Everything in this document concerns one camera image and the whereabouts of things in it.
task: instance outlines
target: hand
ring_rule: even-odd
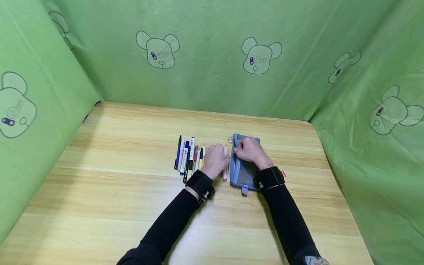
[[[244,137],[240,139],[238,146],[233,151],[240,159],[255,163],[259,170],[274,166],[272,160],[265,153],[264,148],[254,138]]]
[[[220,144],[211,145],[206,151],[200,170],[214,180],[229,164],[230,156],[228,154],[224,156],[224,147]]]

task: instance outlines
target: pen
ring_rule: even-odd
[[[199,146],[195,146],[194,147],[194,157],[193,157],[193,163],[196,163],[197,159],[198,159],[198,151],[199,151]],[[193,171],[191,172],[191,175],[193,175],[193,173],[196,171],[196,167],[193,167]]]
[[[175,164],[174,164],[175,170],[178,169],[178,159],[180,159],[180,146],[181,146],[181,135],[180,135],[180,140],[178,140],[177,157],[175,158]]]
[[[184,175],[185,172],[185,167],[186,167],[186,161],[188,161],[187,159],[187,155],[189,152],[189,148],[190,146],[188,146],[188,141],[186,141],[185,147],[184,147],[184,154],[183,154],[183,161],[181,162],[181,169],[180,169],[180,175]]]
[[[203,166],[203,148],[200,149],[199,169]]]
[[[194,171],[196,171],[197,169],[199,169],[199,163],[200,163],[200,152],[201,152],[201,148],[197,149],[197,159],[196,159],[196,167],[194,168]]]
[[[181,138],[181,145],[180,145],[180,157],[178,158],[178,168],[177,168],[178,171],[180,171],[181,164],[183,162],[184,146],[185,146],[185,139],[184,139],[184,137],[182,137]]]
[[[224,146],[224,156],[227,155],[227,145]],[[228,175],[227,175],[227,167],[224,168],[224,174],[223,174],[223,179],[227,180]]]
[[[196,138],[191,138],[191,150],[190,150],[190,161],[188,162],[188,169],[193,169],[193,158],[194,158],[194,143],[196,141]]]
[[[187,183],[187,175],[188,175],[188,164],[189,164],[189,160],[188,158],[186,159],[186,165],[185,165],[185,170],[184,170],[184,177],[183,177],[183,183]]]

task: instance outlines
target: green backdrop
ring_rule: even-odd
[[[311,120],[375,263],[420,264],[423,9],[2,1],[0,242],[94,103],[108,100]]]

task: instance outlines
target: cartoon bear print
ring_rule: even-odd
[[[350,53],[342,54],[335,62],[334,67],[336,70],[328,78],[328,82],[334,84],[337,79],[343,74],[349,65],[359,62],[362,57],[362,52],[359,50],[354,57],[350,57]]]
[[[260,75],[269,69],[269,63],[281,55],[283,47],[279,42],[269,46],[259,45],[254,37],[248,37],[243,41],[241,51],[247,55],[243,68],[246,72]]]
[[[389,134],[397,125],[413,126],[424,117],[424,108],[418,105],[407,106],[400,98],[399,86],[389,87],[383,95],[382,103],[370,117],[370,126],[380,135]]]
[[[19,74],[5,72],[1,84],[0,132],[7,138],[15,138],[34,121],[36,107],[25,97],[27,84]]]
[[[71,32],[71,30],[69,29],[68,23],[66,22],[65,18],[60,13],[55,11],[49,12],[49,16],[52,19],[57,30],[59,31],[60,35],[63,37],[63,40],[68,45],[69,49],[73,50],[74,46],[72,45],[71,41],[67,36],[67,34]]]
[[[172,53],[180,48],[177,37],[168,34],[163,39],[151,38],[144,31],[137,32],[136,42],[140,48],[147,50],[147,61],[156,68],[171,68],[175,65]]]

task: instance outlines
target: person's left hand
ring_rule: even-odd
[[[203,166],[200,171],[214,180],[229,164],[230,156],[228,154],[224,156],[224,147],[220,144],[211,145],[203,158]]]

